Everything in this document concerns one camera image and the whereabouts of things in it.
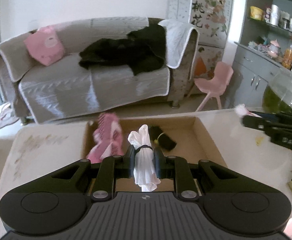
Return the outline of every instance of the floral refrigerator decoration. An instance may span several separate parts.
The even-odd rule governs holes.
[[[227,42],[233,0],[169,0],[168,18],[199,28],[195,76],[212,78]]]

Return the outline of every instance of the black elastic band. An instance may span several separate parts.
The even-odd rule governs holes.
[[[137,148],[135,150],[135,154],[138,153],[142,148],[149,148],[149,149],[153,150],[153,148],[151,146],[148,146],[148,145],[145,144],[145,145],[142,145],[139,148]]]

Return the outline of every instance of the sofa leg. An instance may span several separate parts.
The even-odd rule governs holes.
[[[20,117],[21,120],[21,126],[25,126],[28,124],[28,119],[26,117]]]
[[[178,109],[180,107],[179,100],[174,100],[169,103],[169,106],[174,109]]]

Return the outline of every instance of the child's chair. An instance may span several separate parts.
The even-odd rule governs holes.
[[[206,80],[204,78],[195,78],[194,83],[196,87],[203,93],[206,93],[207,96],[204,98],[204,100],[201,102],[199,107],[196,109],[197,111],[200,111],[203,109],[204,105],[207,103],[207,101],[214,97],[217,99],[218,108],[222,109],[222,103],[219,96],[221,96],[228,86],[230,82],[230,78],[233,75],[233,69],[230,65],[227,65],[224,62],[217,62],[216,68],[214,70],[214,77],[211,80]]]

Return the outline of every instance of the floor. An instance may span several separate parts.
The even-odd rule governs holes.
[[[121,106],[112,111],[120,118],[124,117],[133,117],[133,116],[150,116],[150,115],[159,115],[159,114],[178,114],[178,113],[189,113],[197,109],[201,101],[204,99],[205,95],[193,95],[190,98],[185,98],[181,102],[179,109],[172,109],[167,102],[163,103],[153,103],[145,105],[134,105],[134,106]],[[205,105],[203,111],[216,110],[217,102],[214,98],[210,99]],[[67,120],[56,121],[56,123],[66,123],[66,122],[76,122],[82,120],[91,120],[95,119],[98,114],[86,115],[78,118],[71,118]],[[16,133],[22,128],[20,121],[12,124],[10,126],[0,129],[0,175],[4,167],[6,158],[9,154],[10,148],[13,144],[14,137]]]

